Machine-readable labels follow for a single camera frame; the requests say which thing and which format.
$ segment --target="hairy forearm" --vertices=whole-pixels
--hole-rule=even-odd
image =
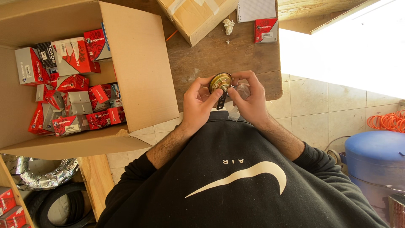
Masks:
[[[299,138],[279,124],[273,117],[256,128],[271,142],[286,158],[297,159],[304,151],[305,144]]]
[[[146,157],[156,169],[159,169],[184,148],[191,136],[192,134],[180,124],[146,152]]]

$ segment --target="hand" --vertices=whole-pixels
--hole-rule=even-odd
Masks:
[[[207,86],[213,77],[214,75],[209,78],[197,78],[184,94],[183,122],[179,127],[187,135],[194,135],[207,122],[212,107],[223,94],[222,89],[209,94]]]
[[[231,77],[234,86],[241,79],[246,79],[249,83],[250,96],[246,100],[243,100],[234,88],[228,89],[228,94],[238,107],[242,117],[258,129],[265,127],[271,118],[266,109],[264,87],[260,84],[256,74],[252,71],[241,71],[233,73]]]

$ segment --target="black sweatshirt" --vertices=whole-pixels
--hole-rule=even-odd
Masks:
[[[387,227],[325,152],[290,161],[227,117],[212,112],[159,170],[145,154],[126,166],[97,227]]]

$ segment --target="black box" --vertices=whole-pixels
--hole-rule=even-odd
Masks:
[[[36,47],[43,67],[46,69],[56,67],[56,59],[52,51],[51,41],[39,43]]]

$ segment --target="white swoosh logo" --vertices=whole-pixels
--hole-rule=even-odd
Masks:
[[[286,187],[286,184],[287,184],[286,174],[280,168],[280,166],[278,166],[277,164],[275,164],[273,162],[269,162],[269,161],[262,161],[250,168],[236,171],[236,172],[232,173],[231,175],[225,177],[224,179],[217,180],[210,184],[207,184],[206,186],[204,186],[204,187],[198,189],[197,191],[191,193],[190,195],[186,196],[186,198],[189,196],[192,196],[198,192],[201,192],[201,191],[213,188],[213,187],[218,187],[221,185],[227,185],[237,179],[253,177],[253,176],[259,175],[261,173],[269,173],[276,177],[276,179],[278,180],[279,185],[280,185],[280,195],[281,195],[281,193],[283,193],[284,188]]]

